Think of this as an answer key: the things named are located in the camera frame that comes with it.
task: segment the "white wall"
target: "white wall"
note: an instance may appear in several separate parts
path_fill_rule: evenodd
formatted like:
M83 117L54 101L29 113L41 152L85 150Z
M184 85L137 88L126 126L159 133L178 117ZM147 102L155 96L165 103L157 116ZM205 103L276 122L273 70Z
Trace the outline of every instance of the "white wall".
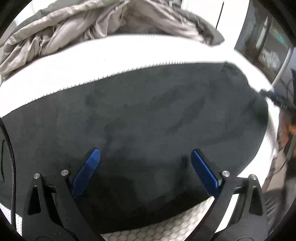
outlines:
M247 15L249 0L224 0L217 30L223 35L226 47L234 49Z
M33 16L41 9L47 8L48 5L56 0L32 0L14 19L16 25L19 25L27 18Z
M12 21L11 24L8 26L8 28L3 33L3 35L0 37L0 46L4 45L5 41L8 39L8 37L10 36L10 34L12 33L12 31L15 29L16 26L17 26L16 23L14 21Z
M233 50L247 15L249 0L183 0L181 8L216 27L223 2L217 30L225 38L223 45Z
M181 9L192 12L216 27L223 0L183 0Z

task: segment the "black fabric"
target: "black fabric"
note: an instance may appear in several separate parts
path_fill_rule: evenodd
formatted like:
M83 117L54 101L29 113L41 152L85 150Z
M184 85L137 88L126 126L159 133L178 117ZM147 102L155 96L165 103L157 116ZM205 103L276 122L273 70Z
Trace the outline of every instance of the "black fabric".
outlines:
M190 163L195 148L239 174L261 145L268 109L234 65L179 64L59 91L3 121L15 152L18 213L36 172L75 174L87 151L100 149L101 163L77 204L106 233L162 221L205 200ZM9 206L5 151L3 158L0 202Z

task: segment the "black cable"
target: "black cable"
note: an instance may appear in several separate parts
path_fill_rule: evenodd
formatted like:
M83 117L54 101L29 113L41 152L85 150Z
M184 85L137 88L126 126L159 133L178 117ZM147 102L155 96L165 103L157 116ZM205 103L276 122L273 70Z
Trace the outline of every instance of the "black cable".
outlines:
M276 171L276 172L274 172L274 175L275 174L278 174L282 169L283 169L283 167L284 167L284 165L287 163L287 159L285 160L285 162L284 162L284 164L281 166L281 168L278 170L278 171Z
M11 163L11 212L10 212L10 217L11 217L11 225L13 226L13 228L16 230L17 229L17 225L16 225L16 221L15 221L15 196L16 196L16 168L15 168L15 156L13 154L13 150L12 150L12 145L9 139L9 135L7 133L6 127L2 121L2 119L0 118L0 128L2 130L2 133L4 135L4 140L6 142L6 146L8 149L8 153L9 153L9 158L10 158L10 163Z
M293 78L290 79L290 80L288 81L288 83L287 83L287 88L286 88L286 96L287 96L287 100L288 100L288 101L289 101L288 90L289 90L289 84L290 84L291 81L293 81Z
M4 149L3 147L4 147L4 142L5 142L5 140L2 141L2 145L1 145L1 160L0 160L0 172L1 172L3 182L5 181L4 180L4 173L3 173L3 149Z
M223 6L224 6L224 1L223 1L223 3L222 3L222 7L221 7L220 14L219 14L218 22L217 22L217 24L216 24L216 29L217 29L217 27L218 27L218 23L219 23L219 21L220 21L220 17L221 17L221 13L222 13L222 10L223 10Z
M282 79L280 79L280 82L283 84L283 86L285 87L285 89L287 91L287 86L286 86L285 82ZM288 91L289 91L290 95L293 96L293 93L289 88L288 88Z

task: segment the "metal screw head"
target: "metal screw head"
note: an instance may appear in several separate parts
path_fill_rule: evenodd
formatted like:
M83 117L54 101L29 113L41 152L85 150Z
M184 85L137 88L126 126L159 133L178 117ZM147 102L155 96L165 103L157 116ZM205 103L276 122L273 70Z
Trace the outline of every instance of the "metal screw head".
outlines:
M222 175L225 176L225 177L229 177L230 176L230 172L225 170L222 172Z
M35 173L34 174L34 179L38 179L40 177L40 173Z
M61 171L62 176L67 176L68 174L69 174L69 171L67 169Z
M250 175L250 178L252 178L253 180L256 180L257 179L256 175L254 175L254 174L251 174Z

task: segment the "gray fabric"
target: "gray fabric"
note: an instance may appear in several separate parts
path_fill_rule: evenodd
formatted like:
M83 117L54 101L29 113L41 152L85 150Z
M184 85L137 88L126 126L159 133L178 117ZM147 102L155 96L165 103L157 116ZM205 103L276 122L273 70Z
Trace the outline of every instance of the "gray fabric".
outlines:
M172 8L177 13L187 18L189 21L193 22L196 25L199 33L202 34L208 44L217 45L224 42L222 34L200 16L197 16L191 12L181 10L177 5L173 5Z
M71 3L74 5L67 6L67 2L61 5L58 1L28 19L28 24L27 21L21 24L3 46L1 76L8 77L34 58L54 53L68 44L103 38L117 31L165 32L210 44L194 23L164 0L75 0Z

